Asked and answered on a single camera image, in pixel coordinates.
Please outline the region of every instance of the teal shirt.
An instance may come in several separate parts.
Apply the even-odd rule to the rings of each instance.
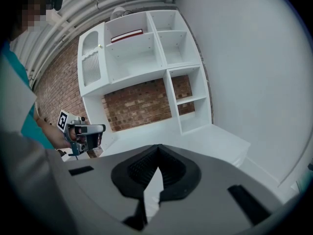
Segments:
[[[10,51],[10,45],[7,41],[4,42],[1,52],[7,58],[8,62],[13,67],[17,75],[21,78],[21,80],[29,87],[26,70],[18,60],[17,56],[12,51]],[[34,120],[34,111],[35,105],[31,107],[25,119],[21,133],[25,137],[38,141],[44,146],[45,149],[54,149],[52,144],[44,135],[42,129],[37,125],[36,121]]]

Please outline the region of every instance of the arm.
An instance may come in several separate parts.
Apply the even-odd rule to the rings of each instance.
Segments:
[[[48,138],[55,149],[70,148],[70,144],[65,140],[63,132],[60,131],[57,127],[52,126],[42,120],[38,116],[36,110],[34,114],[34,120],[36,121],[37,125],[42,128],[44,135]],[[74,132],[71,133],[71,138],[75,139]]]

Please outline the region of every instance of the white shelving unit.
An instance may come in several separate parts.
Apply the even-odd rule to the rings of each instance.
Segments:
[[[143,34],[111,43],[111,38],[142,29]],[[78,45],[80,94],[91,124],[105,124],[102,156],[163,143],[217,157],[239,166],[249,143],[212,124],[210,97],[195,41],[176,10],[134,13],[101,23]],[[176,99],[172,77],[188,75],[192,96]],[[163,78],[172,118],[113,132],[101,98],[138,83]],[[179,115],[193,102],[195,112]]]
[[[174,100],[169,99],[170,107],[175,107],[175,114],[178,116],[180,133],[186,135],[190,132],[197,131],[212,123],[210,98],[208,87],[205,79],[203,66],[187,66],[167,70],[167,79],[176,76],[188,75],[192,96],[176,99],[175,93],[170,93],[166,87],[168,98],[171,96]],[[195,112],[179,116],[178,105],[193,102]]]
[[[110,81],[162,69],[162,58],[154,33],[145,33],[106,46]]]

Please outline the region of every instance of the brick wall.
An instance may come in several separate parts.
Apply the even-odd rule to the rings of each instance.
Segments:
[[[191,96],[188,76],[172,78],[176,98]],[[104,96],[102,103],[113,131],[172,117],[163,79],[130,86]],[[193,103],[179,105],[179,114],[194,111]]]
[[[77,77],[77,49],[74,39],[51,62],[39,81],[35,94],[39,114],[52,125],[61,110],[88,117],[80,97]],[[190,96],[188,76],[172,78],[176,98]],[[171,117],[163,79],[148,81],[105,95],[102,103],[113,131],[120,131]],[[179,114],[194,111],[193,103],[179,105]]]

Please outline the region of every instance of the cubby compartment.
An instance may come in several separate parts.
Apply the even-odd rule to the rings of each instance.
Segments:
[[[107,45],[105,52],[106,67],[112,83],[162,69],[161,54],[153,33]]]
[[[195,111],[179,116],[182,134],[187,134],[210,124],[211,116],[209,115],[207,99],[198,99],[193,102]]]
[[[186,23],[178,11],[160,10],[150,12],[150,15],[157,31],[188,30]]]
[[[105,24],[105,44],[111,44],[111,39],[114,37],[139,29],[142,29],[143,33],[153,32],[146,12],[134,13],[111,20]]]
[[[193,102],[195,111],[179,116],[180,131],[187,134],[203,126],[211,124],[211,108],[205,73],[202,66],[174,68],[167,71],[169,76],[177,77],[188,75],[191,95],[176,99],[176,107],[181,104]]]
[[[84,39],[82,55],[84,56],[87,53],[93,51],[97,46],[98,46],[98,32],[93,31],[89,33],[88,36]]]
[[[187,66],[199,62],[192,39],[186,31],[161,31],[158,36],[168,66]]]

